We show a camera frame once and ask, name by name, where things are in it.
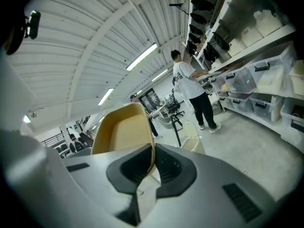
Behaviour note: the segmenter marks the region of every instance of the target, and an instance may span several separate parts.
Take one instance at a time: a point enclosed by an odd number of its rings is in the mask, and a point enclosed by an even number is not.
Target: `man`
[[[140,103],[140,101],[136,98],[135,95],[131,95],[131,96],[130,96],[130,100],[131,100],[133,103]],[[150,124],[150,127],[151,127],[151,130],[152,130],[153,135],[155,136],[156,139],[161,139],[161,138],[162,138],[162,135],[159,135],[159,134],[157,133],[157,131],[156,131],[156,129],[155,129],[153,123],[152,123],[152,120],[151,120],[151,117],[150,117],[149,112],[147,111],[146,108],[145,108],[145,110],[146,110],[146,113],[147,113],[147,115],[148,115],[148,120],[149,120],[149,124]]]
[[[74,142],[74,147],[77,152],[84,150],[86,148],[83,143],[81,143],[79,140],[77,140],[77,138],[75,137],[74,134],[70,134],[70,139]]]
[[[221,128],[221,124],[216,124],[213,120],[213,111],[210,100],[199,84],[196,77],[208,74],[206,70],[195,70],[191,65],[181,61],[181,53],[177,50],[171,52],[173,65],[173,76],[185,99],[189,99],[194,107],[199,128],[205,129],[203,115],[208,123],[211,133],[215,133]]]

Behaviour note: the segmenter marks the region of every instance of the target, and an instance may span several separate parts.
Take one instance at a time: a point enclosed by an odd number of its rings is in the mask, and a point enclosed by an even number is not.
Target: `ceiling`
[[[24,39],[10,61],[37,96],[29,124],[36,133],[101,113],[172,67],[170,51],[182,50],[188,16],[169,7],[185,0],[32,0],[25,14],[41,13],[38,37]],[[146,48],[151,53],[126,68]],[[114,91],[102,104],[108,88]]]

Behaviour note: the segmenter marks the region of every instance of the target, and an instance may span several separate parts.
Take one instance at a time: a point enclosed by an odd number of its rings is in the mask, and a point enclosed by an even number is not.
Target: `black vent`
[[[225,185],[223,189],[246,222],[253,220],[262,213],[235,183]]]

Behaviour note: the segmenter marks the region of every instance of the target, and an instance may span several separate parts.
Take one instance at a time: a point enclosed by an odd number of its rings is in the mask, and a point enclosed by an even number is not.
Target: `railing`
[[[89,118],[90,118],[90,116],[86,116],[86,117],[84,117],[84,118],[81,119],[81,121],[79,123],[81,131],[84,130],[85,125],[86,125],[87,121],[89,120]]]
[[[96,135],[94,133],[90,132],[89,130],[86,131],[86,135],[89,136],[93,140],[95,140],[95,138],[96,138]]]
[[[56,143],[63,141],[65,138],[63,136],[63,133],[59,133],[55,135],[54,137],[51,137],[49,139],[46,139],[45,141],[42,141],[41,144],[44,147],[51,147],[55,145]]]

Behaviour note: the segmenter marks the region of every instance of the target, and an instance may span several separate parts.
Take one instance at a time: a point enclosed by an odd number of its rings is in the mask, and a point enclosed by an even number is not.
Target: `floor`
[[[194,114],[184,103],[185,111],[181,122],[195,124],[206,155],[224,160],[240,171],[247,170],[247,176],[264,187],[274,200],[279,200],[289,193],[303,174],[304,155],[294,146],[285,142],[280,135],[267,127],[238,113],[226,110],[214,116],[222,128],[214,134],[208,126],[200,130]],[[173,130],[167,130],[158,124],[156,130],[163,135],[158,143],[178,146]],[[179,131],[180,141],[186,139],[183,130]],[[143,195],[138,195],[141,217],[145,217],[155,204],[155,190],[159,185],[151,178],[146,178],[140,185]]]

